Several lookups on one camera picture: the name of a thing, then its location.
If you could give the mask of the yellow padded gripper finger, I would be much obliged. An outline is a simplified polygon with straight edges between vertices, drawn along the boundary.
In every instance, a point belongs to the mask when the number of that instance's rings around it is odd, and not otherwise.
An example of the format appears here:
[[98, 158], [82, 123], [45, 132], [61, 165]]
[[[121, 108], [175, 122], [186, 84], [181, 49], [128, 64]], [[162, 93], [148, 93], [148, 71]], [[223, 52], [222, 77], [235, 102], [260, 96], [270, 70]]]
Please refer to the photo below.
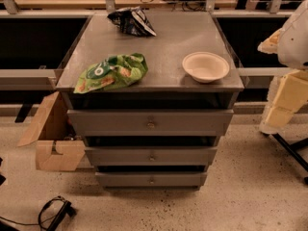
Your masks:
[[277, 54], [279, 52], [281, 32], [281, 29], [276, 30], [258, 45], [257, 50], [265, 54]]

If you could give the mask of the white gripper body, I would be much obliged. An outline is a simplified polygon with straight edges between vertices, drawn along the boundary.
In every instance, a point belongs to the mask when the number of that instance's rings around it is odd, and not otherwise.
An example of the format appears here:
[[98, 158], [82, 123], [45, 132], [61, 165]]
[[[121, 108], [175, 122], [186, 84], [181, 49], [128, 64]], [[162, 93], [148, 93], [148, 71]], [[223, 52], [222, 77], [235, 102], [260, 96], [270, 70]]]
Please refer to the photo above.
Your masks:
[[295, 70], [274, 77], [269, 85], [268, 103], [259, 130], [264, 134], [278, 133], [307, 101], [307, 71]]

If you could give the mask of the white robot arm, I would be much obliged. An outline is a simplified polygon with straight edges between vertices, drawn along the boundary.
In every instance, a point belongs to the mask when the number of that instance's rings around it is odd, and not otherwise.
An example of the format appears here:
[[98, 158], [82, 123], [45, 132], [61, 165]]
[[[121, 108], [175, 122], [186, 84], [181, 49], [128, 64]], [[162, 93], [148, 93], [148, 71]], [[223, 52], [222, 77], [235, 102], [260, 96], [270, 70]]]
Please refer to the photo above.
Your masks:
[[308, 1], [303, 1], [284, 25], [261, 42], [258, 50], [276, 54], [278, 61], [293, 71], [275, 76], [259, 129], [276, 134], [308, 101]]

